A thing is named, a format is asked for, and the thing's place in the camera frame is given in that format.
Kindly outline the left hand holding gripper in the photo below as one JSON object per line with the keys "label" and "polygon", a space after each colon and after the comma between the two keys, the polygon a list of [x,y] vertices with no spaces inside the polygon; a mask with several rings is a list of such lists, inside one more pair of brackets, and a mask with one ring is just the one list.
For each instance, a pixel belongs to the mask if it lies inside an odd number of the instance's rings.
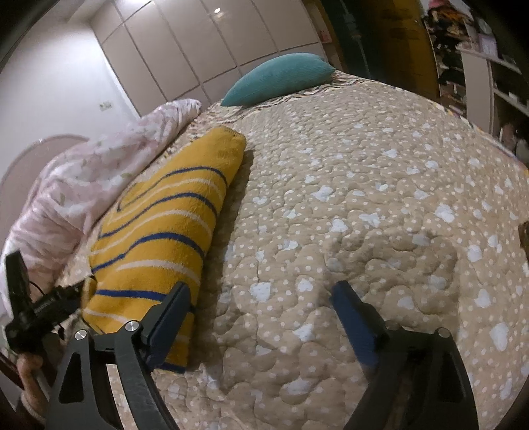
{"label": "left hand holding gripper", "polygon": [[16,362],[23,386],[17,410],[35,429],[44,428],[48,410],[48,397],[37,379],[42,363],[43,359],[40,356],[28,353],[20,354]]}

